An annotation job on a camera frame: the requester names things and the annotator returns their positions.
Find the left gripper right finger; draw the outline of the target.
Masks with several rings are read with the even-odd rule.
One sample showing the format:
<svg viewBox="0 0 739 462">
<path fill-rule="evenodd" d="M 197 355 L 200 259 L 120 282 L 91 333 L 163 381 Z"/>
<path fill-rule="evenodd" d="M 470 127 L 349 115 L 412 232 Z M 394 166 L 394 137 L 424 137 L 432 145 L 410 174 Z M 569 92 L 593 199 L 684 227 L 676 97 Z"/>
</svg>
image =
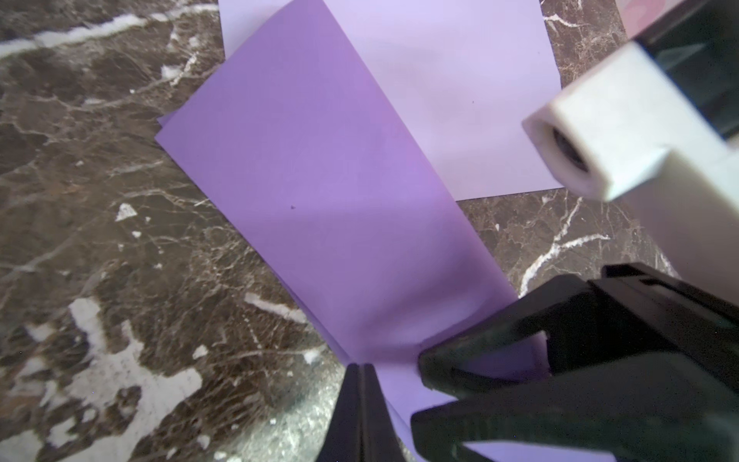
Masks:
<svg viewBox="0 0 739 462">
<path fill-rule="evenodd" d="M 361 460 L 405 462 L 375 367 L 361 366 Z"/>
</svg>

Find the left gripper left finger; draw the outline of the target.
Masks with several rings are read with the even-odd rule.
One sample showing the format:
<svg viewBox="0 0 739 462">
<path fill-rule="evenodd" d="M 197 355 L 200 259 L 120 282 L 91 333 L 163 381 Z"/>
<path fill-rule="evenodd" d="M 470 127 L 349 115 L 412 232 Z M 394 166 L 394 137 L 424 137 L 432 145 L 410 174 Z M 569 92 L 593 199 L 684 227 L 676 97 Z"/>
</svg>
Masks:
<svg viewBox="0 0 739 462">
<path fill-rule="evenodd" d="M 317 462 L 356 462 L 361 458 L 360 367 L 346 368 Z"/>
</svg>

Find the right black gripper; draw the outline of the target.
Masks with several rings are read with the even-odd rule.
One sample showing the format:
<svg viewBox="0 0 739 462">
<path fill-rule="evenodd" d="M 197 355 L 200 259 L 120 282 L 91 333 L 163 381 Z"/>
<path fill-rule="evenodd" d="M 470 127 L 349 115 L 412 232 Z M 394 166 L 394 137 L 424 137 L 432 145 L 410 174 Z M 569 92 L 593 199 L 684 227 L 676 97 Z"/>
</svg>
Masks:
<svg viewBox="0 0 739 462">
<path fill-rule="evenodd" d="M 466 398 L 413 415 L 428 461 L 738 458 L 738 307 L 644 264 L 554 277 L 418 367 Z"/>
</svg>

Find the dark purple paper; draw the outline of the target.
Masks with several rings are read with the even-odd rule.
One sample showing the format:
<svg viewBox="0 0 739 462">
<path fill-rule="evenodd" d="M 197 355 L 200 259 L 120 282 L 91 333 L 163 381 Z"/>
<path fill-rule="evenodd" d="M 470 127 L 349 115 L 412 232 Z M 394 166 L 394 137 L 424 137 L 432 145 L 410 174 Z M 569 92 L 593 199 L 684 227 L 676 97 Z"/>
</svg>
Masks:
<svg viewBox="0 0 739 462">
<path fill-rule="evenodd" d="M 375 366 L 396 434 L 413 441 L 411 418 L 448 396 L 421 383 L 427 346 L 519 298 L 463 213 L 558 196 L 550 190 L 457 200 L 411 167 L 388 169 L 356 190 L 275 163 L 242 141 L 246 118 L 227 130 L 217 100 L 221 67 L 157 135 L 159 145 L 246 238 L 344 363 Z"/>
</svg>

